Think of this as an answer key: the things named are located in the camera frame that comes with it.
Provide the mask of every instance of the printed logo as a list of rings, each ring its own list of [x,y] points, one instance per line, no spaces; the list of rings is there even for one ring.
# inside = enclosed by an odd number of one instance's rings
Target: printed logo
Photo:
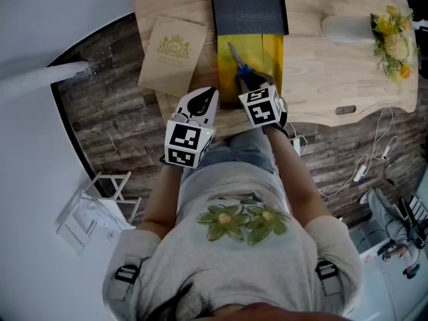
[[[180,35],[173,35],[171,40],[168,37],[163,39],[163,42],[160,43],[157,52],[160,54],[165,54],[178,58],[189,59],[189,48],[190,43],[183,43],[183,38]]]

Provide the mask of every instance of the white vase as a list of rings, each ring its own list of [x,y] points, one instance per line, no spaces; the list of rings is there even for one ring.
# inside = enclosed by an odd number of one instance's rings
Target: white vase
[[[334,16],[321,24],[325,38],[340,43],[374,43],[371,17]]]

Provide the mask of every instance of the white cube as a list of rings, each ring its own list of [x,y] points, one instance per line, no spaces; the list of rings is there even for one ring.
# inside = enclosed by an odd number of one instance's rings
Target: white cube
[[[196,168],[208,152],[215,129],[168,121],[165,136],[165,162]]]
[[[239,100],[254,128],[273,124],[281,119],[282,105],[275,86],[239,95]]]

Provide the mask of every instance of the black hair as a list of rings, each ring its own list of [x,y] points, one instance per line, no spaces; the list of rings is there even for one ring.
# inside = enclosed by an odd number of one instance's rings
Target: black hair
[[[181,299],[189,293],[191,288],[193,287],[193,282],[189,282],[189,280],[198,272],[195,272],[190,277],[188,277],[180,286],[178,292],[169,300],[163,302],[160,306],[156,307],[148,316],[143,317],[144,321],[158,321],[158,320],[166,320],[166,321],[177,321],[177,307],[181,301]],[[212,316],[212,307],[209,301],[206,301],[202,296],[199,296],[201,301],[201,311],[197,316],[193,316],[194,318],[206,318],[208,316]]]

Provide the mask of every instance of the flower bouquet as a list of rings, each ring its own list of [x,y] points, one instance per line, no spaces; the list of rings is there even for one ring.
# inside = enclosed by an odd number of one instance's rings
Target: flower bouquet
[[[380,60],[377,67],[385,76],[399,83],[412,74],[410,65],[417,54],[413,42],[412,15],[401,15],[393,6],[387,6],[388,15],[371,14],[374,35],[374,56]]]

